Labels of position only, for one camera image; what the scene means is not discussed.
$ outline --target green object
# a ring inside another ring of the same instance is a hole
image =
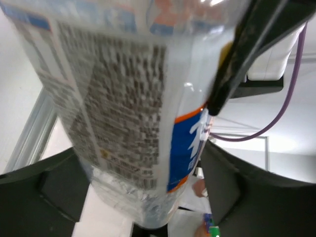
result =
[[[209,232],[212,237],[221,237],[218,226],[211,226]]]

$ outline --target cable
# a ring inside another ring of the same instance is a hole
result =
[[[298,39],[298,46],[297,46],[297,50],[296,50],[296,58],[295,58],[295,63],[294,63],[294,69],[293,69],[292,78],[291,78],[291,82],[290,82],[290,86],[289,86],[288,92],[286,94],[285,101],[284,101],[284,103],[283,103],[278,115],[274,118],[274,120],[272,120],[272,122],[270,122],[268,124],[268,126],[263,128],[259,132],[256,132],[255,134],[252,134],[252,135],[247,136],[247,137],[227,138],[227,137],[221,137],[221,136],[218,136],[216,134],[210,133],[210,135],[212,137],[214,137],[214,138],[216,138],[218,140],[223,140],[223,141],[227,141],[227,142],[244,142],[244,141],[248,141],[250,139],[256,138],[256,137],[262,135],[263,133],[267,132],[270,128],[272,128],[280,120],[280,118],[283,116],[284,112],[286,111],[286,109],[287,109],[287,107],[288,107],[288,105],[290,103],[290,100],[292,98],[292,95],[293,95],[295,83],[296,83],[296,80],[297,80],[297,77],[298,77],[298,73],[299,73],[299,70],[300,70],[300,66],[301,66],[301,62],[302,62],[302,55],[303,55],[303,49],[304,49],[304,43],[305,43],[306,29],[307,29],[307,24],[303,28],[302,32],[300,33],[299,39]]]

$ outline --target white wall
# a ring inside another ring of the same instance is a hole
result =
[[[262,169],[265,168],[264,152],[230,148],[225,148],[225,150]],[[269,158],[270,172],[296,180],[316,183],[316,157],[269,153]]]
[[[0,10],[0,174],[41,89],[39,78]]]

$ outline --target plastic package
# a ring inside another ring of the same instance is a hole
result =
[[[304,25],[260,55],[250,67],[249,80],[279,80],[287,65],[288,57]]]
[[[165,225],[249,0],[0,0],[100,198]]]

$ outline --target colorful package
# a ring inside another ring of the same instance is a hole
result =
[[[248,0],[0,0],[100,198],[166,224]]]

